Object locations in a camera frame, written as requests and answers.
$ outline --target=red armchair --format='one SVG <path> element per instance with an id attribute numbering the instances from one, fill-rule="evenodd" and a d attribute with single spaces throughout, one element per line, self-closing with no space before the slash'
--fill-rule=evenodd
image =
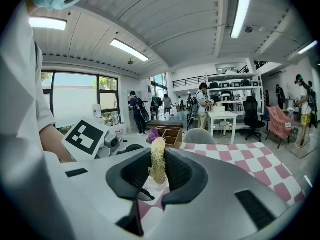
<path id="1" fill-rule="evenodd" d="M 265 140 L 268 139 L 270 132 L 273 132 L 276 136 L 280 137 L 278 148 L 282 139 L 288 138 L 288 142 L 290 143 L 289 135 L 294 128 L 294 119 L 287 117 L 279 106 L 268 106 L 267 109 L 269 111 L 270 123 L 269 132 Z M 286 128 L 285 123 L 291 123 L 291 127 Z"/>

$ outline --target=ceiling light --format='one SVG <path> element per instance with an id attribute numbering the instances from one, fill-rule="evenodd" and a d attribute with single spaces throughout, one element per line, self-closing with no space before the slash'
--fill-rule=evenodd
<path id="1" fill-rule="evenodd" d="M 303 49 L 301 49 L 300 51 L 298 51 L 298 54 L 303 54 L 306 51 L 310 50 L 312 47 L 315 47 L 317 45 L 318 41 L 314 41 L 312 43 L 310 43 L 308 46 L 304 47 Z"/>
<path id="2" fill-rule="evenodd" d="M 128 54 L 131 54 L 131 55 L 137 57 L 138 59 L 142 60 L 143 62 L 149 60 L 149 58 L 147 56 L 145 56 L 141 52 L 137 51 L 136 49 L 132 48 L 131 46 L 125 44 L 124 42 L 119 41 L 116 38 L 113 39 L 113 41 L 111 42 L 111 45 L 127 52 Z"/>
<path id="3" fill-rule="evenodd" d="M 246 15 L 248 12 L 250 0 L 238 0 L 238 6 L 236 9 L 235 21 L 232 27 L 231 37 L 238 38 L 241 29 L 245 23 Z"/>
<path id="4" fill-rule="evenodd" d="M 66 20 L 48 17 L 30 17 L 29 23 L 33 28 L 46 28 L 54 30 L 65 30 L 67 25 Z"/>

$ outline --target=purple object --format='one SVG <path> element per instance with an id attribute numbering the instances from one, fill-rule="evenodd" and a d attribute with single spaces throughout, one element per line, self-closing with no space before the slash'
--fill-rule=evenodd
<path id="1" fill-rule="evenodd" d="M 148 141 L 149 141 L 149 143 L 152 144 L 152 142 L 154 142 L 154 140 L 159 138 L 159 137 L 160 137 L 160 135 L 158 133 L 158 130 L 156 128 L 152 128 L 149 131 Z"/>

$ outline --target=pink and white tablecloth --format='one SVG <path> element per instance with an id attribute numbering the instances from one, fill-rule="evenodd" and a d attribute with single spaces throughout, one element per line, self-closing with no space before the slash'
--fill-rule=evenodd
<path id="1" fill-rule="evenodd" d="M 237 145 L 205 145 L 182 143 L 181 150 L 196 153 L 200 156 L 222 160 L 236 165 L 263 184 L 275 191 L 289 206 L 304 200 L 302 188 L 287 167 L 262 143 Z M 145 183 L 155 200 L 139 200 L 139 211 L 144 231 L 155 225 L 163 213 L 162 197 L 170 192 L 169 183 L 157 185 L 151 177 Z"/>

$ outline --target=smoke detector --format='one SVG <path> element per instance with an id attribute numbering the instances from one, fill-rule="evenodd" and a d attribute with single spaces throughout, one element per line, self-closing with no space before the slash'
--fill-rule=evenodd
<path id="1" fill-rule="evenodd" d="M 251 33 L 252 31 L 254 31 L 254 29 L 252 27 L 249 27 L 249 26 L 245 29 L 246 33 Z"/>

